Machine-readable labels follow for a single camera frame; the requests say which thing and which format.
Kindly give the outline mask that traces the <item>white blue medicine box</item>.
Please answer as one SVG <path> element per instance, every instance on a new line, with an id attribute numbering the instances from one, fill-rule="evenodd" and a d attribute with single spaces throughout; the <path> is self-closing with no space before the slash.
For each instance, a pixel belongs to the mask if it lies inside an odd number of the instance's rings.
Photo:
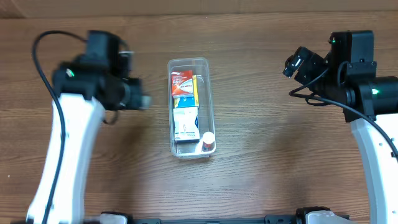
<path id="1" fill-rule="evenodd" d="M 198 108 L 173 109 L 174 116 L 174 139 L 177 142 L 196 141 L 200 139 L 198 127 Z"/>

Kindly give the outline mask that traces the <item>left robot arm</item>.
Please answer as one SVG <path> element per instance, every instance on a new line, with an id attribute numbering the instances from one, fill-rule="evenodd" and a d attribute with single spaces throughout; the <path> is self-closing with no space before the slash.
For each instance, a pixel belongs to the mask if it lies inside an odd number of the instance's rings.
<path id="1" fill-rule="evenodd" d="M 91 30 L 85 51 L 62 62 L 52 79 L 44 75 L 37 50 L 32 60 L 52 97 L 53 119 L 41 180 L 26 223 L 85 223 L 85 187 L 91 155 L 105 113 L 146 110 L 150 96 L 138 78 L 130 77 L 132 52 L 110 32 Z"/>

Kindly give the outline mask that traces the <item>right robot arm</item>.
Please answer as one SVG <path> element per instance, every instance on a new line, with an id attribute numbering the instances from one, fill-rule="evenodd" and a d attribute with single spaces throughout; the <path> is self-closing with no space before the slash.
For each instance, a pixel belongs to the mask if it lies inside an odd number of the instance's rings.
<path id="1" fill-rule="evenodd" d="M 301 84 L 289 95 L 342 108 L 363 162 L 371 223 L 397 223 L 397 77 L 377 77 L 374 33 L 333 32 L 321 57 L 299 47 L 283 74 Z"/>

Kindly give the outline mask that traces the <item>blue yellow cough drops box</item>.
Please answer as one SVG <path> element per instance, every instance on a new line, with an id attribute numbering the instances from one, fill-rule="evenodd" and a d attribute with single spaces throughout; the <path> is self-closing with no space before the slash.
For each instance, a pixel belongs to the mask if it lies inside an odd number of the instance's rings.
<path id="1" fill-rule="evenodd" d="M 192 80 L 193 80 L 193 96 L 184 96 L 181 98 L 175 98 L 174 108 L 189 108 L 194 106 L 199 108 L 197 76 L 194 75 Z"/>

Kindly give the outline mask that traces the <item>red white medicine box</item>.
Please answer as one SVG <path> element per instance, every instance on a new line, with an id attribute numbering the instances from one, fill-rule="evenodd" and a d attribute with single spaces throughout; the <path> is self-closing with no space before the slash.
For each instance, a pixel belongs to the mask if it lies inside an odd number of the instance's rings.
<path id="1" fill-rule="evenodd" d="M 170 81 L 173 98 L 193 96 L 193 72 L 191 70 L 172 72 Z"/>

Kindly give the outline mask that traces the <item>orange pill bottle white cap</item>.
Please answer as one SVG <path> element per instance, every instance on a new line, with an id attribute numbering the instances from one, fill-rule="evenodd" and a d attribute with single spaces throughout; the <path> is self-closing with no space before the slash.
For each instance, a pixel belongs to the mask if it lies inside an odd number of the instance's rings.
<path id="1" fill-rule="evenodd" d="M 215 134 L 212 132 L 205 132 L 202 137 L 202 152 L 210 152 L 215 148 Z"/>

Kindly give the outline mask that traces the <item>clear plastic container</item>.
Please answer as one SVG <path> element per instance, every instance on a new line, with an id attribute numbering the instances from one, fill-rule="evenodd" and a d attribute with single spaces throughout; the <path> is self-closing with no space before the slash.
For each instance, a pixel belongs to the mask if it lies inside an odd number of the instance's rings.
<path id="1" fill-rule="evenodd" d="M 207 59 L 170 60 L 168 91 L 171 153 L 184 159 L 210 157 L 216 140 Z"/>

